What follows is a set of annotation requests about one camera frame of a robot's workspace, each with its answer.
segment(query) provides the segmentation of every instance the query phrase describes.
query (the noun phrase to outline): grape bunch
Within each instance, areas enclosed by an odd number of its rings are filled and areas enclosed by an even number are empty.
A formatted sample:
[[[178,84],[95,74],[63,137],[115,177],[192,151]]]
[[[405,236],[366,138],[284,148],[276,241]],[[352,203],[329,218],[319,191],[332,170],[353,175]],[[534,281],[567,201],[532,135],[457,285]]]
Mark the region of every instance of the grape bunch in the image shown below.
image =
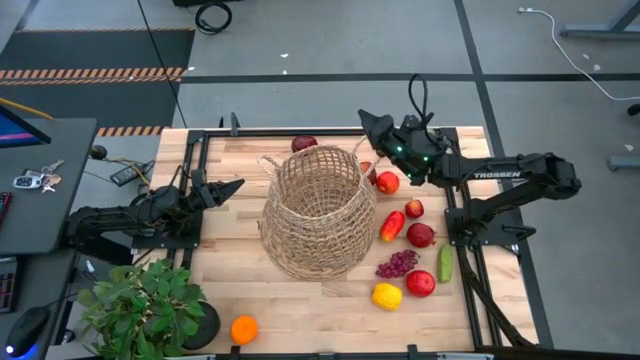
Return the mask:
[[[417,252],[413,250],[405,250],[391,255],[391,261],[378,265],[376,275],[385,279],[403,277],[406,273],[413,270],[415,264],[418,263]]]

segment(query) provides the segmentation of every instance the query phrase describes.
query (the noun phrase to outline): wooden table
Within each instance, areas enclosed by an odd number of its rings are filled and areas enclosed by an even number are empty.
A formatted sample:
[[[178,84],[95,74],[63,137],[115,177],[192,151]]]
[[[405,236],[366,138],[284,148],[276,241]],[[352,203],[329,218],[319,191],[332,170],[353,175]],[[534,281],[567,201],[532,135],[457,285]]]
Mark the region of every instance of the wooden table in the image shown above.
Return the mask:
[[[481,127],[457,130],[465,156],[489,156]],[[182,162],[187,132],[163,131],[153,187],[169,183]],[[358,138],[330,136],[318,137],[318,141],[350,150]],[[269,260],[258,231],[269,178],[256,159],[268,154],[282,161],[291,154],[290,142],[291,137],[219,137],[209,143],[206,164],[209,181],[244,178],[246,183],[222,207],[204,214],[201,245],[193,255],[191,281],[202,286],[208,301],[218,310],[222,330],[198,353],[229,353],[233,345],[229,327],[241,314],[254,316],[260,328],[258,338],[243,346],[243,353],[406,352],[408,344],[417,344],[420,351],[472,350],[457,264],[452,281],[438,284],[435,293],[427,298],[418,299],[405,292],[396,312],[383,311],[371,303],[371,291],[379,281],[374,274],[376,266],[387,262],[392,253],[411,247],[406,230],[392,243],[375,239],[364,261],[333,281],[299,281],[285,275]],[[197,154],[198,149],[194,151],[192,169],[197,166]],[[375,154],[364,145],[358,150],[358,158],[372,161]],[[407,177],[385,159],[378,165],[378,171],[387,170],[395,172],[401,184],[394,195],[378,195],[376,226],[389,212],[403,209],[411,199],[420,199],[425,215],[419,221],[434,228],[438,245],[418,249],[421,258],[417,269],[435,275],[438,247],[447,242],[445,193],[429,184],[409,186]],[[473,197],[489,197],[498,188],[495,181],[476,181],[470,183],[470,190]],[[496,303],[522,335],[535,342],[536,332],[516,257],[500,247],[488,246],[484,250]],[[166,251],[158,250],[153,255],[164,257]],[[474,265],[473,257],[469,258]],[[403,287],[400,280],[392,282]],[[485,344],[490,344],[484,308],[479,300],[476,303]]]

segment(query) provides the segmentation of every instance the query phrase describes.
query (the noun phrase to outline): cucumber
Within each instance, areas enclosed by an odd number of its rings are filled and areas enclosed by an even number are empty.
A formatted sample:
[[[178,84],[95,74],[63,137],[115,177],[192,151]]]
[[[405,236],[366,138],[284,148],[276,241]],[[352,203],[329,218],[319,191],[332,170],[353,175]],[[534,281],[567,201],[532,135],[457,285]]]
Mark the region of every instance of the cucumber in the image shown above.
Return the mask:
[[[453,274],[453,246],[444,244],[438,253],[438,282],[447,283],[451,281]]]

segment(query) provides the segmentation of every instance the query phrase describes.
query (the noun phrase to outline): computer monitor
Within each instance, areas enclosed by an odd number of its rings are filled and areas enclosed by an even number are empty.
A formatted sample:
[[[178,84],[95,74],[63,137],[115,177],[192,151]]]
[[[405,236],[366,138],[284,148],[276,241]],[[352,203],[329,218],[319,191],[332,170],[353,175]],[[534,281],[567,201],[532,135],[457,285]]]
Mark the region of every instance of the computer monitor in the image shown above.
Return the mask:
[[[0,148],[48,144],[51,138],[0,106]]]

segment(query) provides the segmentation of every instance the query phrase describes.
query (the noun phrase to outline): hazard tape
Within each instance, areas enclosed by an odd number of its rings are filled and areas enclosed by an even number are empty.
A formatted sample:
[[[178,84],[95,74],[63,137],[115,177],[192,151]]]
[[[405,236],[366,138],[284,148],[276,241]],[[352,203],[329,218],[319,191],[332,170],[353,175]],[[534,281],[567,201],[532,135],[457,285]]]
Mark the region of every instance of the hazard tape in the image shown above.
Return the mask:
[[[120,127],[104,127],[98,130],[100,137],[114,136],[154,136],[160,135],[162,130],[170,129],[170,126],[120,126]]]
[[[167,68],[0,70],[0,85],[104,84],[116,82],[182,81],[187,70]]]
[[[16,34],[43,33],[43,32],[124,32],[124,31],[147,31],[147,28],[125,28],[125,29],[23,29],[17,30]],[[195,31],[192,26],[162,27],[153,28],[151,31]]]

